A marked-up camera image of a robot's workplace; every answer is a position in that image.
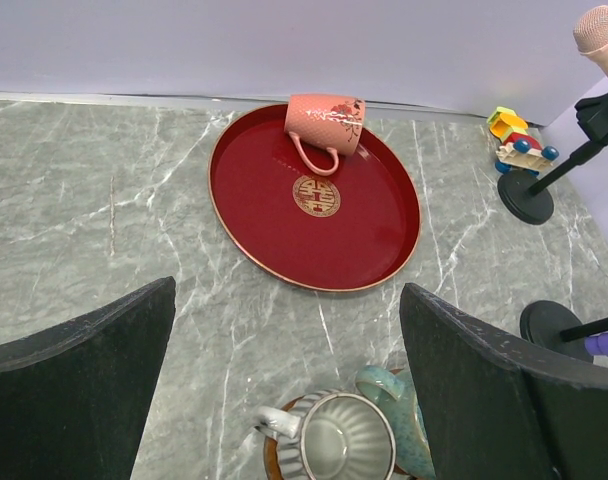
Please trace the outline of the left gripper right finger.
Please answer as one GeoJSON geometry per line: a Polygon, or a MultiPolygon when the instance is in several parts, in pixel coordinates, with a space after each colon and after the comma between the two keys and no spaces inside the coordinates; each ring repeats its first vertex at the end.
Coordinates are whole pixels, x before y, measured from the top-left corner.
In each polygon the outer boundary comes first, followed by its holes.
{"type": "Polygon", "coordinates": [[[439,479],[608,479],[608,368],[481,321],[414,283],[408,364],[439,479]]]}

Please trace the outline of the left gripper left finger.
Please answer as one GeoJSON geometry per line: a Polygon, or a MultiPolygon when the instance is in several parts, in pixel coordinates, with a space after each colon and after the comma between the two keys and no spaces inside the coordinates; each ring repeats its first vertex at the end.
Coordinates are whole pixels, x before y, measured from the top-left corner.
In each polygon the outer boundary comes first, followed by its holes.
{"type": "Polygon", "coordinates": [[[175,317],[157,279],[0,345],[0,479],[128,479],[175,317]]]}

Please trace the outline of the teal glazed mug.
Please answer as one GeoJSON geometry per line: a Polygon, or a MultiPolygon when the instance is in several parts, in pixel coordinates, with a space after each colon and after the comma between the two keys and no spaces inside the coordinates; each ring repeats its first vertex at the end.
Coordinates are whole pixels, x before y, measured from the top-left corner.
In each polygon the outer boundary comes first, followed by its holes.
{"type": "Polygon", "coordinates": [[[396,465],[413,477],[435,479],[423,415],[410,370],[395,376],[382,367],[367,365],[357,372],[355,386],[388,420],[396,441],[396,465]]]}

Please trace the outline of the grey striped mug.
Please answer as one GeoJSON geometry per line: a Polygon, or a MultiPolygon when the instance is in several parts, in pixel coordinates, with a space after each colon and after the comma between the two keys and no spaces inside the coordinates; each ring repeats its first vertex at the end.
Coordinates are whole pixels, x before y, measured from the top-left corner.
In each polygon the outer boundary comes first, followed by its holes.
{"type": "Polygon", "coordinates": [[[260,406],[254,428],[276,442],[284,479],[389,479],[396,441],[367,398],[336,389],[306,394],[285,411],[260,406]]]}

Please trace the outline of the wooden coaster one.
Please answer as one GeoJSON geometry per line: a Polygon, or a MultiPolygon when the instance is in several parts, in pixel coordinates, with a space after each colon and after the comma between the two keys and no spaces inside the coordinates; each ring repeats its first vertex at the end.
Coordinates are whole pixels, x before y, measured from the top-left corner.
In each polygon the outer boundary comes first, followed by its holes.
{"type": "Polygon", "coordinates": [[[255,429],[265,437],[264,465],[268,479],[314,479],[306,452],[307,430],[318,393],[293,400],[287,410],[262,406],[256,412],[255,429]]]}

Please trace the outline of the pink floral cup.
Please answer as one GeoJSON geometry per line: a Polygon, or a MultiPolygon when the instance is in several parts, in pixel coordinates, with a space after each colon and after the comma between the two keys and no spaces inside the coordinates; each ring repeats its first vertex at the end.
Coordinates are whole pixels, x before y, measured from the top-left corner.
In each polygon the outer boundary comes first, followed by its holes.
{"type": "Polygon", "coordinates": [[[366,103],[357,97],[294,94],[288,101],[284,132],[303,163],[314,174],[327,177],[338,170],[341,156],[351,156],[357,149],[365,113],[366,103]],[[305,153],[304,143],[327,152],[333,165],[316,166],[305,153]]]}

